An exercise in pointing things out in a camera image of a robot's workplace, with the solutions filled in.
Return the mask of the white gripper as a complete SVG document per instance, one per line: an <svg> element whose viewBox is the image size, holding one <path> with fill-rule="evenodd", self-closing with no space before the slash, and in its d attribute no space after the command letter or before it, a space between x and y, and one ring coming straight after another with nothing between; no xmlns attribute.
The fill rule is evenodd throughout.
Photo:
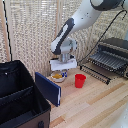
<svg viewBox="0 0 128 128"><path fill-rule="evenodd" d="M75 59L70 59L67 62L60 62L59 60L51 60L50 64L51 64L51 70L52 71L60 70L62 77L63 76L67 77L67 70L64 71L64 75L63 75L63 71L61 70L77 67L77 62Z"/></svg>

